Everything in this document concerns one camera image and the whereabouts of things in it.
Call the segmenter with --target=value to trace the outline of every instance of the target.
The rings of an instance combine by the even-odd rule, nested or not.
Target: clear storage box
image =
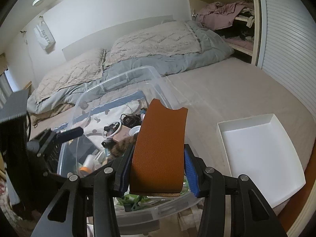
[[[61,148],[57,173],[67,177],[68,173],[78,174],[84,159],[89,154],[104,150],[104,127],[120,120],[123,114],[139,113],[152,99],[159,99],[170,109],[179,109],[180,105],[165,86],[163,78],[151,66],[136,68],[112,77],[81,95],[77,101],[67,129],[81,126],[84,135],[64,143]],[[184,179],[184,188],[180,197],[147,197],[138,211],[125,212],[119,200],[115,200],[115,209],[120,228],[135,226],[175,214],[200,201],[189,191]]]

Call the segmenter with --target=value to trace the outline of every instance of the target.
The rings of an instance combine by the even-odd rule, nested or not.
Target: white ring
[[[104,139],[112,138],[115,134],[117,134],[118,131],[121,130],[121,127],[122,127],[122,122],[121,122],[121,121],[114,121],[113,123],[109,124],[109,126],[112,125],[112,124],[114,124],[114,123],[116,123],[116,122],[119,122],[118,129],[117,129],[113,134],[111,134],[111,135],[109,135],[109,136],[104,136],[104,134],[105,134],[105,132],[106,132],[106,131],[104,131],[103,134],[102,134],[102,136],[103,136]]]

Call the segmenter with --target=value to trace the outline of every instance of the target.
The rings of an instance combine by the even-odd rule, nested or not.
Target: smoke detector
[[[38,6],[38,5],[40,5],[42,2],[44,2],[44,0],[35,0],[35,1],[32,3],[32,6]]]

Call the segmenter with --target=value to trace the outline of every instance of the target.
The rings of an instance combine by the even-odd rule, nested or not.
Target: light blue comforter
[[[39,104],[35,103],[34,97],[31,95],[27,101],[27,110],[35,114],[41,114],[53,110],[63,103],[75,104],[80,95],[93,86],[141,66],[153,66],[161,76],[167,76],[220,62],[233,54],[233,49],[218,34],[202,28],[202,25],[198,22],[188,21],[187,23],[199,39],[201,53],[187,53],[170,57],[153,55],[120,61],[106,68],[102,78],[61,89]]]

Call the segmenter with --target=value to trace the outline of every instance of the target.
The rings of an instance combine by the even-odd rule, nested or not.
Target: transparent plastic bin
[[[92,139],[91,128],[89,129],[91,122],[97,125],[96,122],[106,121],[109,115],[109,118],[113,118],[112,115],[115,113],[119,116],[122,111],[128,111],[129,109],[133,111],[133,106],[137,105],[137,103],[135,105],[135,99],[138,99],[139,104],[144,101],[150,104],[154,98],[159,99],[167,108],[180,108],[176,98],[165,86],[162,77],[151,66],[139,67],[124,72],[83,93],[73,109],[73,115],[68,122],[67,130],[81,126],[84,129],[84,135],[62,145],[57,173],[67,177],[67,174],[71,172],[83,177],[78,173],[78,167],[80,166],[78,157],[79,154],[87,153],[86,150],[82,151],[82,149],[87,149],[85,147],[86,138]],[[93,129],[94,134],[100,136],[101,128]],[[159,205],[132,212],[125,212],[124,207],[115,205],[119,227],[134,226],[158,220],[187,209],[200,201],[190,191],[176,198],[155,197],[153,200],[156,200]]]

